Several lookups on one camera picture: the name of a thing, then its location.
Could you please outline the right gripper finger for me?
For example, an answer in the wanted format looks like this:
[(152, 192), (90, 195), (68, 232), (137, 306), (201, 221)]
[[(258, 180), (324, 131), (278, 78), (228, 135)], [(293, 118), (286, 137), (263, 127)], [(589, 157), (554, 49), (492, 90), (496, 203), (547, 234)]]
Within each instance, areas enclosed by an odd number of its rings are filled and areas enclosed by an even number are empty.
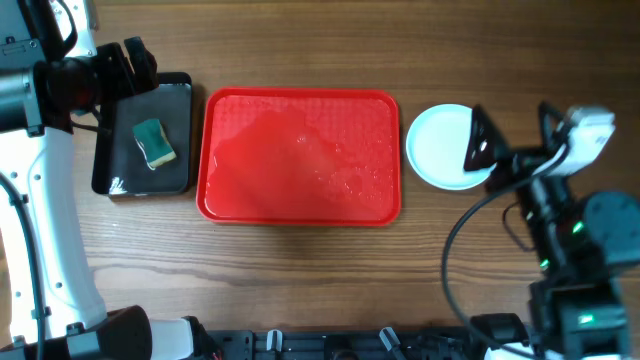
[(481, 105), (471, 113), (470, 136), (463, 163), (467, 172), (491, 168), (510, 157), (509, 145)]
[(544, 148), (559, 148), (566, 139), (565, 115), (546, 101), (538, 106), (539, 128)]

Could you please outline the light blue plate top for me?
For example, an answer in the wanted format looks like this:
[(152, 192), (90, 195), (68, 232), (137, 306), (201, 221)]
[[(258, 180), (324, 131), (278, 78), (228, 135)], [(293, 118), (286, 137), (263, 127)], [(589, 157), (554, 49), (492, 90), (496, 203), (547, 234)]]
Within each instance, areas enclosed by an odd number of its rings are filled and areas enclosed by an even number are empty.
[(471, 135), (472, 109), (460, 104), (440, 104), (423, 111), (412, 122), (405, 141), (414, 172), (425, 182), (444, 190), (462, 191), (486, 181), (496, 167), (464, 169)]

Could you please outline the yellow green sponge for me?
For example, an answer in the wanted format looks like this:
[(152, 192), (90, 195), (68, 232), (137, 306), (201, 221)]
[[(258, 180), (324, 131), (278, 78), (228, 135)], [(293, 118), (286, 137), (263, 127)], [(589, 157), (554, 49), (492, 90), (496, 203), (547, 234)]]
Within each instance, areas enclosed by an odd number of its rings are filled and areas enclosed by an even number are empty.
[(147, 119), (136, 124), (133, 127), (133, 135), (151, 170), (177, 158), (159, 119)]

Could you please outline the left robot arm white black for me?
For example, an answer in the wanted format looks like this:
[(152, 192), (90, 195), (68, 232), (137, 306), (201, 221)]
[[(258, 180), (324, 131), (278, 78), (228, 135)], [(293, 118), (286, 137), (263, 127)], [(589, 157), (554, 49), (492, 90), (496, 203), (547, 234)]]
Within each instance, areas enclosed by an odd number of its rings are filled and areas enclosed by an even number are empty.
[(14, 296), (5, 359), (220, 359), (192, 316), (108, 311), (90, 273), (72, 183), (73, 113), (158, 87), (141, 39), (72, 51), (51, 1), (1, 5), (1, 238)]

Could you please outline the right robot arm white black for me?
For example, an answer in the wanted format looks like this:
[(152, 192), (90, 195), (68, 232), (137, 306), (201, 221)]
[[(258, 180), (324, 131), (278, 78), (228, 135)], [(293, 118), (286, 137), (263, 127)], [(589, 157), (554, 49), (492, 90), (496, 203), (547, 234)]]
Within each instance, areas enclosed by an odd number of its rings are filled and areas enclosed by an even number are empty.
[(538, 107), (541, 143), (514, 148), (479, 105), (472, 109), (463, 168), (490, 169), (487, 191), (512, 192), (542, 278), (529, 287), (530, 344), (566, 359), (632, 352), (619, 276), (639, 264), (639, 201), (619, 191), (575, 197), (569, 179), (600, 155), (615, 115), (595, 105)]

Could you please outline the black water basin tray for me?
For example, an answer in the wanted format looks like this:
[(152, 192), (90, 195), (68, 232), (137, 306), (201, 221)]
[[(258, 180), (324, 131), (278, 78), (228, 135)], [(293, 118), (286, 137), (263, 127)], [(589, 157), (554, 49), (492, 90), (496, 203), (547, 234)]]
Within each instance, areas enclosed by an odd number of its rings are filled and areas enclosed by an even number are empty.
[[(189, 187), (193, 90), (184, 72), (159, 75), (159, 87), (101, 107), (91, 187), (108, 197), (174, 195)], [(134, 127), (157, 119), (176, 158), (151, 167), (134, 137)]]

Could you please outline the red plastic tray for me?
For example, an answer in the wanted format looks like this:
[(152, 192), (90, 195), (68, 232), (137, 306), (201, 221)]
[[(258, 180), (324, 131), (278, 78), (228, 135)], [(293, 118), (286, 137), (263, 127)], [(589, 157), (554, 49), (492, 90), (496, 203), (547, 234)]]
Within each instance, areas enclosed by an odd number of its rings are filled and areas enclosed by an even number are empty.
[(196, 206), (215, 223), (391, 224), (399, 105), (381, 90), (225, 87), (206, 102)]

